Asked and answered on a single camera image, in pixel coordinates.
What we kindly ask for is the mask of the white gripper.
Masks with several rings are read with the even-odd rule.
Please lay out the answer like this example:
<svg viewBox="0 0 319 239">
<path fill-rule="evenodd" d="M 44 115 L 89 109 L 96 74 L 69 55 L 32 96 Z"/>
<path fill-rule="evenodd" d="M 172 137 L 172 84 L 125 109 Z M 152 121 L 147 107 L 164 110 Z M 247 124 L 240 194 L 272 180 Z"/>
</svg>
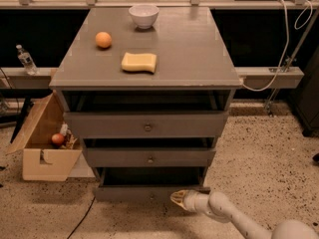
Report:
<svg viewBox="0 0 319 239">
<path fill-rule="evenodd" d="M 179 190 L 170 195 L 170 200 L 184 210 L 209 213 L 209 195 L 194 190 Z"/>
</svg>

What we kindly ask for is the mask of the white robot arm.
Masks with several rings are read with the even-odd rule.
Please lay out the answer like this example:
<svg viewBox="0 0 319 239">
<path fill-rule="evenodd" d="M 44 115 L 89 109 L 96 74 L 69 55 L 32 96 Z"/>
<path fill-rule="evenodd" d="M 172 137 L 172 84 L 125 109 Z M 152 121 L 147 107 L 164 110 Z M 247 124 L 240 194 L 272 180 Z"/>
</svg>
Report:
<svg viewBox="0 0 319 239">
<path fill-rule="evenodd" d="M 222 192 L 180 190 L 170 200 L 186 211 L 204 214 L 221 223 L 230 222 L 245 239 L 319 239 L 314 229 L 298 220 L 285 220 L 269 231 L 241 212 Z"/>
</svg>

